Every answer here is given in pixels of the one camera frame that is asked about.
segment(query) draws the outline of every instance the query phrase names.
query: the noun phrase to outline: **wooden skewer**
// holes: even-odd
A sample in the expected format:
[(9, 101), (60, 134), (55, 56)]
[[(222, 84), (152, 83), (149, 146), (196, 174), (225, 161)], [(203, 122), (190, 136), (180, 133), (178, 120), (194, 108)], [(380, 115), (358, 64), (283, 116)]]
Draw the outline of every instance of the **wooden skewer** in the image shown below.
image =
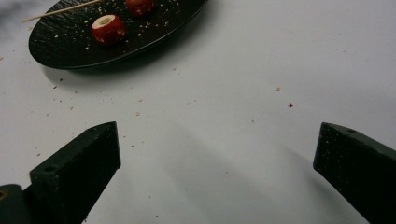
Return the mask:
[(42, 17), (46, 17), (46, 16), (58, 14), (58, 13), (63, 13), (63, 12), (66, 12), (68, 10), (73, 10), (75, 8), (78, 8), (78, 7), (85, 7), (87, 5), (94, 4), (94, 3), (97, 3), (97, 2), (101, 2), (101, 1), (103, 1), (103, 0), (93, 0), (91, 2), (83, 3), (83, 4), (80, 4), (80, 5), (73, 6), (73, 7), (67, 7), (67, 8), (63, 8), (63, 9), (60, 9), (60, 10), (52, 11), (52, 12), (49, 12), (49, 13), (46, 13), (46, 14), (43, 14), (43, 15), (39, 15), (39, 16), (35, 16), (35, 17), (32, 17), (32, 18), (28, 18), (28, 19), (23, 20), (22, 22), (32, 21), (32, 20), (39, 19), (39, 18), (42, 18)]

